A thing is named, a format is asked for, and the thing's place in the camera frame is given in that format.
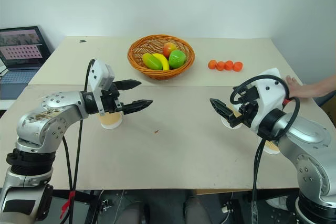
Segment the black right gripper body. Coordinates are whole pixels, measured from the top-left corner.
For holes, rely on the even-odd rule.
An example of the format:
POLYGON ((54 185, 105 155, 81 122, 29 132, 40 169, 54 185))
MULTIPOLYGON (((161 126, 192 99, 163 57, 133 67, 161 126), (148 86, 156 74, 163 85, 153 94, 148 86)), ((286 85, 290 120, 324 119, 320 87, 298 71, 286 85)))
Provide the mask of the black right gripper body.
POLYGON ((251 127, 251 123, 259 108, 256 101, 259 98, 257 88, 255 86, 251 86, 250 88, 244 86, 238 91, 238 94, 240 95, 238 98, 238 112, 247 118, 249 127, 251 127))

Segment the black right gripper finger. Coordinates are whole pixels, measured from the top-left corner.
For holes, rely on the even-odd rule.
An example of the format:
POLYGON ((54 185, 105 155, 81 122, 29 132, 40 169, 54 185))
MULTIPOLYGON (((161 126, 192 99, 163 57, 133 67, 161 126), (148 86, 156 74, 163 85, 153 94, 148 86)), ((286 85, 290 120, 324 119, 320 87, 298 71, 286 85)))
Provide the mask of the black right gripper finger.
POLYGON ((214 108, 214 110, 224 119, 233 120, 235 118, 233 111, 219 99, 210 98, 209 101, 212 107, 214 108))
POLYGON ((229 116, 227 119, 227 122, 231 128, 234 128, 240 124, 243 124, 247 127, 249 127, 249 123, 247 121, 247 118, 244 115, 240 115, 236 117, 235 115, 229 116))

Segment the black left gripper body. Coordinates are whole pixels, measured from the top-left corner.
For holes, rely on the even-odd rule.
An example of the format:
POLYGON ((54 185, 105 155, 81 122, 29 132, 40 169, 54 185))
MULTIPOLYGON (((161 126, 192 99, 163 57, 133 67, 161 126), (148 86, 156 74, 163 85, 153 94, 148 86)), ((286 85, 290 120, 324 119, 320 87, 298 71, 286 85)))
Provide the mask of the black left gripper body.
POLYGON ((119 90, 122 89, 120 82, 113 82, 108 90, 102 90, 101 101, 104 112, 121 112, 122 105, 119 101, 119 90))

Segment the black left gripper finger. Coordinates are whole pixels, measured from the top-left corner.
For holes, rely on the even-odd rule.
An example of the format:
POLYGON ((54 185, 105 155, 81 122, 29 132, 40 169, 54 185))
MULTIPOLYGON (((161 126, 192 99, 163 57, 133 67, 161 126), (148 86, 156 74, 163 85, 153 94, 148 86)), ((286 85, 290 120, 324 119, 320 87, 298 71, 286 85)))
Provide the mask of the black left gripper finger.
POLYGON ((135 87, 137 87, 141 84, 142 83, 140 81, 133 80, 133 79, 116 81, 114 83, 115 87, 118 90, 130 90, 130 89, 133 89, 133 88, 135 88, 135 87))
POLYGON ((122 105, 122 112, 124 115, 139 112, 147 107, 149 107, 153 103, 153 100, 137 100, 133 101, 130 104, 122 105))

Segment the person's bare hand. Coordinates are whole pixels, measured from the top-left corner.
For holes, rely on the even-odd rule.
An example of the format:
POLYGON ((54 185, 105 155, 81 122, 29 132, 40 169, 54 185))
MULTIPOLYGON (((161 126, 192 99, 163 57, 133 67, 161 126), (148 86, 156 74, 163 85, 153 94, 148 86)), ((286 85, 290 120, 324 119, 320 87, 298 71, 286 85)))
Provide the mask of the person's bare hand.
POLYGON ((296 78, 291 76, 286 76, 285 78, 287 86, 290 91, 290 97, 305 98, 305 86, 301 85, 296 78))

